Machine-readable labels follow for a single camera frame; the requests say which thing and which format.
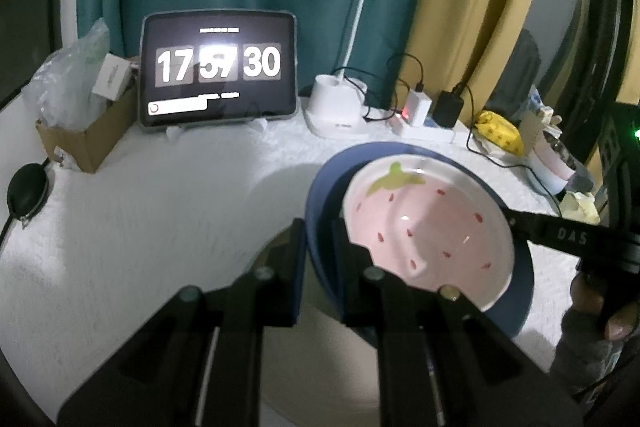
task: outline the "small white box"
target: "small white box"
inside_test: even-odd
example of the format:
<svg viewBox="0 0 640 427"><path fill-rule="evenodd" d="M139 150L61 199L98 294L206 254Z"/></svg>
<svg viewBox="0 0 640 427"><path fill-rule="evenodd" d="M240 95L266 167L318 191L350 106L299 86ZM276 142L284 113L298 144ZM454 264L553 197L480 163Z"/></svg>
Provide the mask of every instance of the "small white box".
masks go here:
<svg viewBox="0 0 640 427"><path fill-rule="evenodd" d="M115 102L129 85L131 62L107 53L92 91Z"/></svg>

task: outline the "finger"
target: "finger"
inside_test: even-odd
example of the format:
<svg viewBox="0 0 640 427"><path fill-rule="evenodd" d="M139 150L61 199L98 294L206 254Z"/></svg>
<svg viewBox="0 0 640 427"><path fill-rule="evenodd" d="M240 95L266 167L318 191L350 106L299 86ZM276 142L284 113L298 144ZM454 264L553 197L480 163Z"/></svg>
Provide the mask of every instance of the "finger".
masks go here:
<svg viewBox="0 0 640 427"><path fill-rule="evenodd" d="M588 283L584 273L578 273L571 283L573 309L580 313L600 315L604 298Z"/></svg>
<svg viewBox="0 0 640 427"><path fill-rule="evenodd" d="M617 311L608 321L604 336L608 341L620 341L638 325L638 303L631 302Z"/></svg>

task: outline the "cardboard box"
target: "cardboard box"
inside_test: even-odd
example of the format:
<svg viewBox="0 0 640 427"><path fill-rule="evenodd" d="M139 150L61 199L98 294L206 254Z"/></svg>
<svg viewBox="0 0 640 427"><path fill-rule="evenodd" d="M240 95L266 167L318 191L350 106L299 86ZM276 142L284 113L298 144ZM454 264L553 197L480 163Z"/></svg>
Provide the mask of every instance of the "cardboard box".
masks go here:
<svg viewBox="0 0 640 427"><path fill-rule="evenodd" d="M137 108L138 92L134 86L130 87L86 131L49 128L40 120L36 122L36 129L52 162L62 160L54 153L56 147L59 147L73 156L82 171L93 174L127 129L136 121Z"/></svg>

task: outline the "power strip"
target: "power strip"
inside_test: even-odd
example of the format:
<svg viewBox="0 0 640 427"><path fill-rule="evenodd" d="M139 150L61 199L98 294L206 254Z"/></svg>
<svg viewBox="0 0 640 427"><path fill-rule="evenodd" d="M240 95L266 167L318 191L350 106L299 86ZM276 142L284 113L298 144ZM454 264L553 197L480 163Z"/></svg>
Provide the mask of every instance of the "power strip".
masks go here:
<svg viewBox="0 0 640 427"><path fill-rule="evenodd" d="M464 136L468 134L468 128L458 120L453 129L440 127L431 118L424 121L424 126L411 126L404 121L401 115L396 115L388 121L389 127L401 139L407 140L423 140L429 142L453 143L458 142L456 136Z"/></svg>

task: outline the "strawberry-pattern bowl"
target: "strawberry-pattern bowl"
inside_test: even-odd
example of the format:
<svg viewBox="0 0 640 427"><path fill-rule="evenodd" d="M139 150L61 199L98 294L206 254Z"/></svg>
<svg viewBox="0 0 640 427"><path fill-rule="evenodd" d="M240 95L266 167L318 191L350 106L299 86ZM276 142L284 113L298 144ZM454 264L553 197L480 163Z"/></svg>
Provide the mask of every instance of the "strawberry-pattern bowl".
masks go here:
<svg viewBox="0 0 640 427"><path fill-rule="evenodd" d="M494 198L454 166L412 154L374 160L351 179L342 215L350 241L414 287L453 284L487 311L509 286L509 225Z"/></svg>

